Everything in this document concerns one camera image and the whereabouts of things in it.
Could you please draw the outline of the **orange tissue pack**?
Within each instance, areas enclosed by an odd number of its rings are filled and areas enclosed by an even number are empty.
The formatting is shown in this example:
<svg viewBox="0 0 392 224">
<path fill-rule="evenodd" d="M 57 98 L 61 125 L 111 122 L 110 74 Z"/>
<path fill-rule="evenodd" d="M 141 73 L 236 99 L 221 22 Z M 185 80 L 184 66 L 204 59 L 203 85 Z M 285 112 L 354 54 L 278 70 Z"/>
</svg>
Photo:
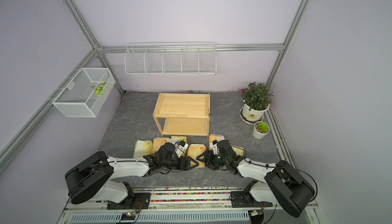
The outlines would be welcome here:
<svg viewBox="0 0 392 224">
<path fill-rule="evenodd" d="M 157 152 L 161 146 L 168 142 L 168 138 L 166 137 L 159 137 L 153 140 L 153 147 L 151 153 Z"/>
<path fill-rule="evenodd" d="M 187 156 L 191 157 L 193 160 L 196 160 L 199 164 L 196 169 L 201 169 L 205 167 L 203 162 L 197 160 L 197 157 L 203 154 L 206 151 L 206 146 L 204 144 L 190 144 L 187 149 Z"/>
<path fill-rule="evenodd" d="M 212 150 L 212 146 L 213 146 L 213 141 L 217 141 L 220 142 L 222 140 L 225 140 L 225 137 L 223 135 L 219 135 L 219 134 L 210 134 L 209 135 L 209 150 Z"/>
</svg>

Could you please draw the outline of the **wooden two-tier shelf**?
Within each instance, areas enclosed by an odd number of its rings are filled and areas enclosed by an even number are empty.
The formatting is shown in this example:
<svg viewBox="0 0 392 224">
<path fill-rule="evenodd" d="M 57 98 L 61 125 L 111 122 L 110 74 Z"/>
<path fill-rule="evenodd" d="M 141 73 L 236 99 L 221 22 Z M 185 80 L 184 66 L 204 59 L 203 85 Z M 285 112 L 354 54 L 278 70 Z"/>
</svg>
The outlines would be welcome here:
<svg viewBox="0 0 392 224">
<path fill-rule="evenodd" d="M 209 135 L 210 95 L 160 93 L 153 118 L 162 136 Z"/>
</svg>

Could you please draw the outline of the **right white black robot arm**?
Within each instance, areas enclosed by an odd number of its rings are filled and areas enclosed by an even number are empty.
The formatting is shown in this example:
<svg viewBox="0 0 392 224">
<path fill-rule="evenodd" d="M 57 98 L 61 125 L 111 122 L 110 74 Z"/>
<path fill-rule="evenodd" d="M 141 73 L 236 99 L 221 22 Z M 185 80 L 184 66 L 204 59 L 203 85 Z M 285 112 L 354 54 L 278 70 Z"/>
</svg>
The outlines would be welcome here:
<svg viewBox="0 0 392 224">
<path fill-rule="evenodd" d="M 233 175 L 253 181 L 243 191 L 244 202 L 249 206 L 268 202 L 280 205 L 293 217 L 299 217 L 306 206 L 315 200 L 318 185 L 311 185 L 302 174 L 311 175 L 281 160 L 278 163 L 261 163 L 238 155 L 228 140 L 213 141 L 211 150 L 197 156 L 197 160 L 212 170 L 228 170 Z"/>
</svg>

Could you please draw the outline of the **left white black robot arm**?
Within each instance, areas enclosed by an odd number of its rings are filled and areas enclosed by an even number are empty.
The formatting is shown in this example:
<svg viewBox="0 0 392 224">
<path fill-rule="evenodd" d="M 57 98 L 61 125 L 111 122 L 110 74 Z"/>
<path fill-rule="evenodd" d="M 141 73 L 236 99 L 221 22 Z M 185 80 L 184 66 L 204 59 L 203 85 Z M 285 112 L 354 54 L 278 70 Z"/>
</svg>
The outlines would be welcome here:
<svg viewBox="0 0 392 224">
<path fill-rule="evenodd" d="M 192 170 L 199 163 L 187 156 L 187 147 L 184 141 L 167 142 L 155 153 L 133 159 L 109 157 L 98 151 L 65 174 L 70 201 L 77 205 L 96 199 L 108 201 L 113 208 L 133 208 L 136 196 L 131 186 L 114 179 Z"/>
</svg>

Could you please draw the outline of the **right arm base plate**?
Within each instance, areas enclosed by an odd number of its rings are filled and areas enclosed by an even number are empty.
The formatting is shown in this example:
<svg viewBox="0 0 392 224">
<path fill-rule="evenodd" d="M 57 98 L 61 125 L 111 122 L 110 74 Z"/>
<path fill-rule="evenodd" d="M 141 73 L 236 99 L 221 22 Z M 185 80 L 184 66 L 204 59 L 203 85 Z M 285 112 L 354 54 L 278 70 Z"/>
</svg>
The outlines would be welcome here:
<svg viewBox="0 0 392 224">
<path fill-rule="evenodd" d="M 245 193 L 244 191 L 230 192 L 229 200 L 232 208 L 265 208 L 273 206 L 270 202 L 258 202 L 254 200 L 249 193 Z"/>
</svg>

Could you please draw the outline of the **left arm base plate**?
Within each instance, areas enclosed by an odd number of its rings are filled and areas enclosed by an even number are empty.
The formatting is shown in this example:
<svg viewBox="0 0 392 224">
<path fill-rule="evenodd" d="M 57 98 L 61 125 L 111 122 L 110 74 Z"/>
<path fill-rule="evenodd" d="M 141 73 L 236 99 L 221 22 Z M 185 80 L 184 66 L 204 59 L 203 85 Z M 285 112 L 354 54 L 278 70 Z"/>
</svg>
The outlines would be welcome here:
<svg viewBox="0 0 392 224">
<path fill-rule="evenodd" d="M 144 210 L 149 208 L 151 194 L 149 192 L 139 192 L 128 196 L 120 203 L 109 202 L 107 210 Z"/>
</svg>

